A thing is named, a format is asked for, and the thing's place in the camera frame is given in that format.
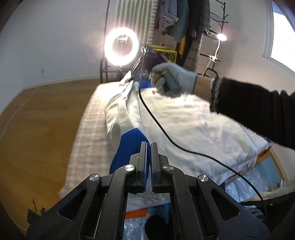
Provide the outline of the right forearm black sleeve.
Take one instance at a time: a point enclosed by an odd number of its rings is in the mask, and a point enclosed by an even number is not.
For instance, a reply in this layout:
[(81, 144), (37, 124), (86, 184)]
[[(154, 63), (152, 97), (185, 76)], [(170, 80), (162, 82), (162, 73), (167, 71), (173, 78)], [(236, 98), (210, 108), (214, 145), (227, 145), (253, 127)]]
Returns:
[(197, 77), (194, 94), (223, 114), (278, 145), (294, 149), (294, 94), (269, 91), (229, 78)]

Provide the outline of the right gloved hand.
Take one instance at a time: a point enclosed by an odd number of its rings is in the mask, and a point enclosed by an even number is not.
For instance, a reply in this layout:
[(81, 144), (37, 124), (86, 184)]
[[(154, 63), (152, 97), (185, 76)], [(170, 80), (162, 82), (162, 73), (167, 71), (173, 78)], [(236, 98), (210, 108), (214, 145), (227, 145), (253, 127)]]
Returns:
[(198, 75), (181, 66), (166, 62), (152, 68), (150, 81), (157, 92), (167, 97), (179, 97), (183, 93), (193, 94)]

